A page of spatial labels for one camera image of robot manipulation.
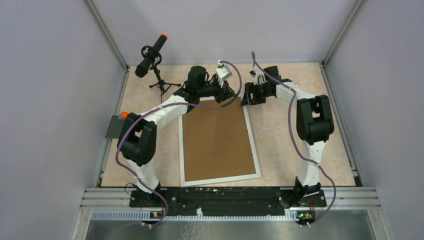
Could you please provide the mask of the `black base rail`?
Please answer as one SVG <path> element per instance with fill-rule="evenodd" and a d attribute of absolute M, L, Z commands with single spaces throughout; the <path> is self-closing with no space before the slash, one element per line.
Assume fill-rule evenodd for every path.
<path fill-rule="evenodd" d="M 206 217 L 283 216 L 290 208 L 327 206 L 322 190 L 300 199 L 292 187 L 162 187 L 158 193 L 133 190 L 129 206 L 156 208 L 170 217 L 193 216 L 198 209 Z"/>

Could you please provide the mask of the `black microphone orange tip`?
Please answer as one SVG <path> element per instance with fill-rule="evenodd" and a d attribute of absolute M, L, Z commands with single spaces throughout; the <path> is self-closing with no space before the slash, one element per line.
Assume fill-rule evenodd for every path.
<path fill-rule="evenodd" d="M 168 40 L 168 35 L 162 33 L 153 46 L 145 45 L 141 49 L 141 55 L 143 57 L 142 62 L 137 65 L 135 74 L 139 78 L 143 78 L 152 66 L 159 64 L 162 61 L 162 55 L 160 50 Z"/>

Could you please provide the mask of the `aluminium front rail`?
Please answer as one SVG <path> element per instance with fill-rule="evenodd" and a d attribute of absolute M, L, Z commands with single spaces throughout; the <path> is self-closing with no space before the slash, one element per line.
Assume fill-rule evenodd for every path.
<path fill-rule="evenodd" d="M 84 191 L 72 239 L 84 240 L 93 221 L 101 239 L 391 240 L 374 187 L 323 187 L 309 204 L 291 187 L 163 187 L 164 200 L 143 199 L 133 187 Z"/>

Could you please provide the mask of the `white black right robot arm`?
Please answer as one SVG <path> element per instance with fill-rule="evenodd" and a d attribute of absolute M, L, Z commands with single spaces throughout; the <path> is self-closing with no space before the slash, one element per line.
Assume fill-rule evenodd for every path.
<path fill-rule="evenodd" d="M 302 162 L 295 178 L 293 200 L 299 206 L 307 206 L 321 190 L 322 155 L 335 129 L 329 97 L 314 95 L 290 79 L 282 79 L 277 66 L 253 68 L 249 73 L 254 80 L 244 86 L 242 107 L 264 104 L 267 98 L 276 97 L 285 100 L 290 111 L 296 110 L 295 126 L 302 148 L 295 150 Z"/>

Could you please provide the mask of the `orange curved toy block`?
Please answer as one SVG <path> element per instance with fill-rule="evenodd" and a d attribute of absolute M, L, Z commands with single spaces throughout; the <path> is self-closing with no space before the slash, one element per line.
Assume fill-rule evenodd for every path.
<path fill-rule="evenodd" d="M 119 114 L 119 119 L 120 120 L 122 120 L 122 121 L 124 121 L 126 118 L 127 118 L 127 116 L 129 115 L 129 113 L 128 112 L 125 112 L 125 111 L 122 111 L 120 114 Z"/>

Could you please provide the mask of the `black microphone tripod stand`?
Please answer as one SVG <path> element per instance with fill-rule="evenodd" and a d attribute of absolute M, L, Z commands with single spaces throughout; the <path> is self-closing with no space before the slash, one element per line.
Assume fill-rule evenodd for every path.
<path fill-rule="evenodd" d="M 163 102 L 163 96 L 164 96 L 165 93 L 168 92 L 170 87 L 172 87 L 172 86 L 181 87 L 182 86 L 180 83 L 168 83 L 164 79 L 162 79 L 162 77 L 160 75 L 161 71 L 157 68 L 157 66 L 151 66 L 150 70 L 153 70 L 153 72 L 156 76 L 157 82 L 155 84 L 149 85 L 149 88 L 153 89 L 153 88 L 156 87 L 156 88 L 159 89 L 159 91 L 160 91 L 159 96 L 160 96 L 161 102 Z"/>

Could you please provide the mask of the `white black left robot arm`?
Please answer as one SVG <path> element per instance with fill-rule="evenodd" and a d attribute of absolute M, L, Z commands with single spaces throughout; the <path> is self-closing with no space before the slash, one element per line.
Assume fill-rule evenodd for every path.
<path fill-rule="evenodd" d="M 127 169 L 137 180 L 142 191 L 141 200 L 149 207 L 160 202 L 158 186 L 151 160 L 157 148 L 158 131 L 173 119 L 200 107 L 202 98 L 213 97 L 221 108 L 231 104 L 238 93 L 230 88 L 228 78 L 232 72 L 228 65 L 220 63 L 210 80 L 207 70 L 199 65 L 191 67 L 187 80 L 166 101 L 151 110 L 128 113 L 118 138 L 116 155 L 122 155 L 130 164 Z"/>

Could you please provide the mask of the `grey lego baseplate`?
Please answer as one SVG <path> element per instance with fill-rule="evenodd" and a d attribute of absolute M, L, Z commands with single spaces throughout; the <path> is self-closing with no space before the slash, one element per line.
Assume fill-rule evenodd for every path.
<path fill-rule="evenodd" d="M 124 120 L 119 115 L 112 115 L 106 130 L 106 139 L 118 139 L 123 129 Z"/>

